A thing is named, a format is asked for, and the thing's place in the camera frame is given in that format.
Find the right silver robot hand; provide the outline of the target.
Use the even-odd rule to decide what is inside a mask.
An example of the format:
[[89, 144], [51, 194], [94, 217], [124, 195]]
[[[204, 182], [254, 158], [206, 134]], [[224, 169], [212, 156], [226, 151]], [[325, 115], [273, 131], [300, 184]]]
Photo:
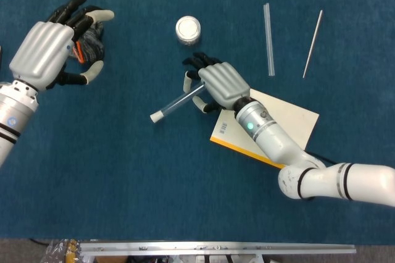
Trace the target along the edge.
[[250, 86], [228, 62], [209, 57], [204, 52], [194, 52], [182, 64], [194, 67], [185, 72], [183, 91], [189, 92], [195, 80], [202, 82], [213, 98], [210, 103], [204, 102], [198, 95], [192, 98], [194, 105], [205, 114], [220, 109], [233, 110], [237, 100], [250, 96]]

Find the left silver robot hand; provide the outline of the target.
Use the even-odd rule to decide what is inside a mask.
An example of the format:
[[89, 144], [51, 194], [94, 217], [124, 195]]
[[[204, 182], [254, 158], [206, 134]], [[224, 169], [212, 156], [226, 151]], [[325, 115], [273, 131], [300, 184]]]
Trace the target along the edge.
[[95, 26], [115, 17], [112, 10], [98, 6], [80, 8], [85, 2], [70, 0], [30, 29], [9, 65], [16, 80], [38, 91], [45, 91], [56, 84], [87, 85], [101, 73], [104, 67], [103, 52], [91, 60], [87, 71], [65, 71], [66, 61], [74, 51], [87, 61], [88, 52], [83, 50], [81, 40]]

